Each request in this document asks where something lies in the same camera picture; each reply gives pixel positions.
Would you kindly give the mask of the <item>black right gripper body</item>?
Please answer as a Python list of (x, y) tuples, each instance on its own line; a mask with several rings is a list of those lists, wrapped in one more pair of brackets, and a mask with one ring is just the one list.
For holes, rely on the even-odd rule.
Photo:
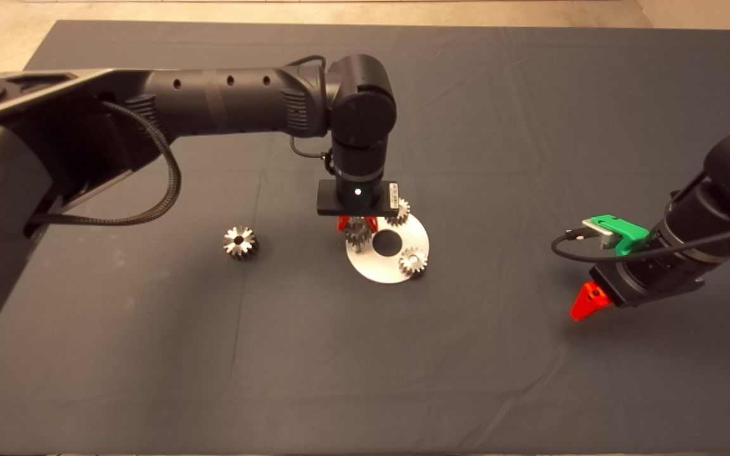
[(617, 308), (637, 308), (697, 291), (707, 272), (706, 246), (630, 262), (593, 262), (590, 269), (593, 281)]

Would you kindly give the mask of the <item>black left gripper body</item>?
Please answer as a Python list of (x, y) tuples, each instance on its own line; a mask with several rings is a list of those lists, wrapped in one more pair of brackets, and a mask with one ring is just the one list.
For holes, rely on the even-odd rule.
[(399, 190), (393, 180), (322, 179), (317, 184), (316, 213), (323, 217), (394, 217), (400, 206)]

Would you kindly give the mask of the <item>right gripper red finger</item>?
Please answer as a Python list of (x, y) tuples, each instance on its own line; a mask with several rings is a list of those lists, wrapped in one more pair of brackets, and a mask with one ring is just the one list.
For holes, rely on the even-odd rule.
[(596, 312), (613, 305), (613, 300), (597, 282), (585, 282), (570, 310), (573, 321), (585, 320)]

